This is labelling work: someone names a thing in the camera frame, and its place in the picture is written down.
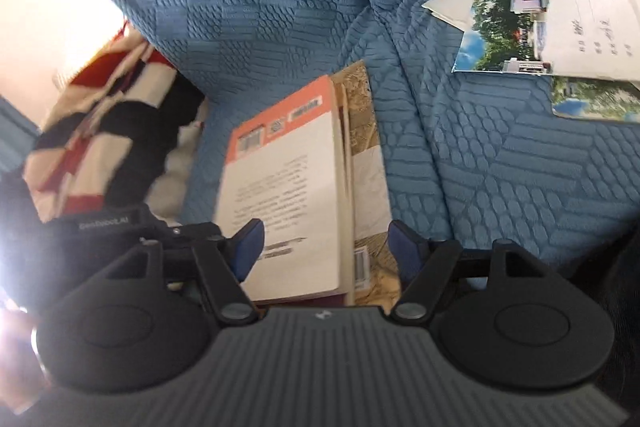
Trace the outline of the person's left hand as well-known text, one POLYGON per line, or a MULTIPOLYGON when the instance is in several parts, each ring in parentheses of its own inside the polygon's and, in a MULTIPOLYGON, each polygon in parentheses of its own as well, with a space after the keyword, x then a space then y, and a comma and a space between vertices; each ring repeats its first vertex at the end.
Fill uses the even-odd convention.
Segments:
POLYGON ((1 309, 1 405, 14 415, 30 409, 51 388, 32 347, 37 320, 20 309, 1 309))

